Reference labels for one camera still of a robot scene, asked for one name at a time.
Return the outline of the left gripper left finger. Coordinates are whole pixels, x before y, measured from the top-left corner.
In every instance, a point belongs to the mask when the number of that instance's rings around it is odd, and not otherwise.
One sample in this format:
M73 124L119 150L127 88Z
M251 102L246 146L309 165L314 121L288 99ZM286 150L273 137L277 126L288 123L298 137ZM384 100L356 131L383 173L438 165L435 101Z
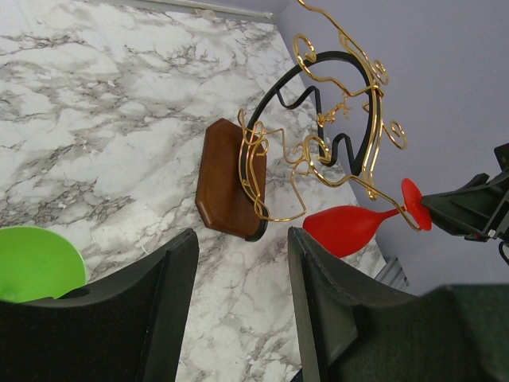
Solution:
M175 380L198 257L185 229L61 298L3 302L2 380Z

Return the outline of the red plastic wine glass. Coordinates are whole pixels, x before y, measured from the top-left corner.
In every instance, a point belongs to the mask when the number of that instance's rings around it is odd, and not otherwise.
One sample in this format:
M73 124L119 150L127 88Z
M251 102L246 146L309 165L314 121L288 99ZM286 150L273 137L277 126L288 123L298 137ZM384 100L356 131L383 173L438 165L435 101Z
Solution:
M409 179L402 180L404 204L386 212L375 212L353 205L341 205L307 216L303 229L322 247L337 258L343 258L364 248L380 224L396 215L408 212L418 230L429 231L432 220L422 204L422 194Z

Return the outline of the green plastic wine glass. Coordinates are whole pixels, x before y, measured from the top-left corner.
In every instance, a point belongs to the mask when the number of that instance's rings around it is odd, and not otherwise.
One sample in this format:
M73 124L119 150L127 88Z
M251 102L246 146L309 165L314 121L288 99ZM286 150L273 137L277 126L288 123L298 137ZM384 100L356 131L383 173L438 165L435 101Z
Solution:
M1 229L1 299L21 303L59 298L87 283L80 252L48 229Z

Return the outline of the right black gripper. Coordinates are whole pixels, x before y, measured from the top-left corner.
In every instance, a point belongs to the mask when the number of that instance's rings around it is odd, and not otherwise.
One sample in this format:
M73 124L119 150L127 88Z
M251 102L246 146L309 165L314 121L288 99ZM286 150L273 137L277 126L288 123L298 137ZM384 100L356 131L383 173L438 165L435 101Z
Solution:
M436 226L466 240L508 241L508 144L497 146L494 153L499 175L477 174L457 190L422 198Z

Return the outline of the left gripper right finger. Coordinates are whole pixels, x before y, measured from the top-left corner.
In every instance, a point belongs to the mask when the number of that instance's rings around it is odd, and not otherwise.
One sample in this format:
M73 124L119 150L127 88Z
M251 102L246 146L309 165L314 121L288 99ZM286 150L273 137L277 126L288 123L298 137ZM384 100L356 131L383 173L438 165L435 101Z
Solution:
M298 381L505 381L508 287L443 286L420 297L288 231Z

